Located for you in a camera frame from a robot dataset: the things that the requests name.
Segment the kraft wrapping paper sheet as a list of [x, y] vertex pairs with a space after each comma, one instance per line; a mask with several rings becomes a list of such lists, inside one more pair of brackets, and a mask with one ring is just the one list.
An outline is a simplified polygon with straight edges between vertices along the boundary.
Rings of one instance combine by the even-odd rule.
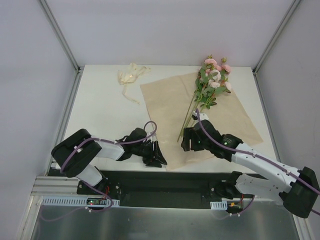
[[167, 161], [168, 171], [177, 170], [189, 164], [200, 163], [212, 157], [208, 150], [184, 151], [179, 134], [183, 123], [212, 145], [206, 134], [215, 128], [221, 135], [231, 134], [250, 146], [263, 142], [237, 95], [221, 93], [216, 98], [216, 105], [209, 109], [199, 106], [199, 111], [208, 116], [208, 123], [203, 123], [205, 130], [189, 116], [188, 110], [194, 108], [196, 90], [196, 72], [172, 76], [152, 83], [142, 84], [140, 89], [149, 117], [157, 124], [156, 136], [160, 150]]

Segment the pink fake flower stem three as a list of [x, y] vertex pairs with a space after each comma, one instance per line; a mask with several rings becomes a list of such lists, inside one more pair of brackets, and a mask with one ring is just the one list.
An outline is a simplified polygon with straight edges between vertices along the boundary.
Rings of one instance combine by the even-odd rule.
[[197, 77], [195, 80], [196, 89], [188, 106], [182, 127], [178, 135], [178, 140], [182, 137], [184, 128], [187, 128], [190, 125], [193, 111], [195, 111], [197, 108], [200, 108], [200, 110], [210, 109], [211, 107], [217, 105], [217, 96], [224, 93], [231, 93], [231, 87], [227, 86], [227, 84], [229, 84], [228, 81], [214, 81], [209, 77]]

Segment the pink fake flower stem four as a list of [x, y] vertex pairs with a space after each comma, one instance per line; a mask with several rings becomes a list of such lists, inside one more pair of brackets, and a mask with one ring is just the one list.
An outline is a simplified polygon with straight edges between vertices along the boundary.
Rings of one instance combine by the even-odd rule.
[[218, 84], [221, 78], [221, 73], [216, 68], [207, 68], [203, 67], [199, 70], [197, 78], [195, 80], [195, 90], [193, 96], [189, 103], [181, 130], [180, 135], [183, 133], [183, 129], [188, 127], [191, 118], [192, 112], [200, 106], [201, 108], [206, 108], [207, 106], [211, 107], [214, 102], [215, 91], [219, 86], [213, 86]]

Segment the pink fake flower stem one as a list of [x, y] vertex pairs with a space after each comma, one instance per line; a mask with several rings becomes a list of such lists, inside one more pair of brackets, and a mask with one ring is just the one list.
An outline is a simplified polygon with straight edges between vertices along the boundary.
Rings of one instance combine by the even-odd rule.
[[220, 81], [228, 81], [229, 82], [229, 75], [231, 73], [231, 67], [227, 64], [227, 59], [223, 57], [220, 60], [220, 63], [217, 62], [217, 69], [220, 71], [221, 77]]

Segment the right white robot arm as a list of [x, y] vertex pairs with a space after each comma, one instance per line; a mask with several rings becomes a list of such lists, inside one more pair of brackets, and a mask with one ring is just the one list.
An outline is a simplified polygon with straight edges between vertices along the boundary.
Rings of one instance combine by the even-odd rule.
[[298, 169], [268, 159], [232, 134], [220, 134], [207, 120], [183, 129], [181, 147], [185, 152], [207, 150], [215, 157], [246, 167], [259, 178], [233, 171], [229, 178], [214, 187], [222, 198], [233, 199], [239, 194], [254, 195], [281, 203], [291, 214], [306, 219], [313, 212], [320, 195], [315, 172]]

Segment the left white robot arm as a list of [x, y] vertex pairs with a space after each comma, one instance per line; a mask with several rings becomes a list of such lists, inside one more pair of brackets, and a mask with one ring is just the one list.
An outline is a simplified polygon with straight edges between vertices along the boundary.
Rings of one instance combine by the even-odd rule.
[[144, 128], [137, 127], [129, 135], [112, 142], [93, 137], [82, 128], [56, 145], [51, 156], [66, 177], [78, 178], [96, 195], [106, 195], [111, 187], [101, 171], [91, 164], [92, 160], [106, 158], [121, 162], [135, 155], [142, 158], [146, 167], [166, 166], [168, 163], [158, 141], [152, 140], [153, 135], [153, 132], [148, 134]]

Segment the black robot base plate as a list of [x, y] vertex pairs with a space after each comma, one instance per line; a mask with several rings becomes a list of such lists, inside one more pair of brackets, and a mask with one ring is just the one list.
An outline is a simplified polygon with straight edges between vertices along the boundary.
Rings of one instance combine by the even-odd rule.
[[104, 191], [122, 207], [209, 209], [221, 201], [216, 187], [231, 173], [104, 170]]

